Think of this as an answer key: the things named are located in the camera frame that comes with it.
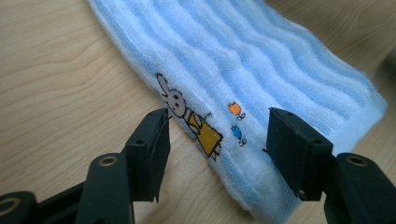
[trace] wooden table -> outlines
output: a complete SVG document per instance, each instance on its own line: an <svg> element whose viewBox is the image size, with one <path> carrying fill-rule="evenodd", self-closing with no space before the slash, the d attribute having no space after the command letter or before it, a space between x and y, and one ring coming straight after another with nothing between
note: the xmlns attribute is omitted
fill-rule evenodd
<svg viewBox="0 0 396 224"><path fill-rule="evenodd" d="M388 100L385 117L356 146L396 184L396 1L268 1L367 73ZM95 157L120 152L162 104L107 38L85 1L0 2L0 194L42 201L86 177ZM160 203L136 203L138 223L250 223L205 157L171 121L172 151ZM290 223L325 223L305 203Z"/></svg>

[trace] folded towel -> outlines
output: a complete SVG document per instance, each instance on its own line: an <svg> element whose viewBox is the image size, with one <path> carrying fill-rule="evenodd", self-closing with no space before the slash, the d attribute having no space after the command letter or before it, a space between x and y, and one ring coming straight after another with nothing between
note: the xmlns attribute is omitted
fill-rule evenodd
<svg viewBox="0 0 396 224"><path fill-rule="evenodd" d="M263 149L270 107L350 151L387 107L367 77L261 0L89 0L137 74L262 223L299 204Z"/></svg>

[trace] cartoon print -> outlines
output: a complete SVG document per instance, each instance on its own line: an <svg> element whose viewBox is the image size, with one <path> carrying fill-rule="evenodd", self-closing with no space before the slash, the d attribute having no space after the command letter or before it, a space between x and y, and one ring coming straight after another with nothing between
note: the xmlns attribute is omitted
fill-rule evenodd
<svg viewBox="0 0 396 224"><path fill-rule="evenodd" d="M231 127L231 131L233 131L233 136L239 140L239 146L242 147L247 143L245 138L242 138L242 132L238 128L238 126L234 125Z"/></svg>
<svg viewBox="0 0 396 224"><path fill-rule="evenodd" d="M237 104L236 102L228 104L228 109L232 114L236 115L237 120L242 120L246 115L245 113L241 114L241 106L239 106L239 104Z"/></svg>
<svg viewBox="0 0 396 224"><path fill-rule="evenodd" d="M186 101L180 91L169 89L168 83L162 74L157 74L157 80L163 89L163 93L161 94L162 100L168 104L169 108L172 109L178 118L183 119L187 123L204 149L206 156L212 157L215 161L216 157L220 154L222 135L206 122L207 117L211 114L209 113L202 118L187 107Z"/></svg>

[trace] towel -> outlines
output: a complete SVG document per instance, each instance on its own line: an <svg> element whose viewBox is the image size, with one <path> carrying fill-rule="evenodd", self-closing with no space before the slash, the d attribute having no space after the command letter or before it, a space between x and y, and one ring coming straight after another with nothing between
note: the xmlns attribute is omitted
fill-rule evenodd
<svg viewBox="0 0 396 224"><path fill-rule="evenodd" d="M370 80L261 0L89 0L125 60L260 223L300 203L265 152L269 108L351 151L387 103Z"/></svg>

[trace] light blue towel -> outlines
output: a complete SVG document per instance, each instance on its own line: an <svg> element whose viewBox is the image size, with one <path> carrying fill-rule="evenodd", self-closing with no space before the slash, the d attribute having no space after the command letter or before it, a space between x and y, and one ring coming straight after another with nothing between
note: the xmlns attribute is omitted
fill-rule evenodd
<svg viewBox="0 0 396 224"><path fill-rule="evenodd" d="M387 107L361 72L261 0L89 0L114 44L261 223L299 204L263 152L269 107L350 151Z"/></svg>

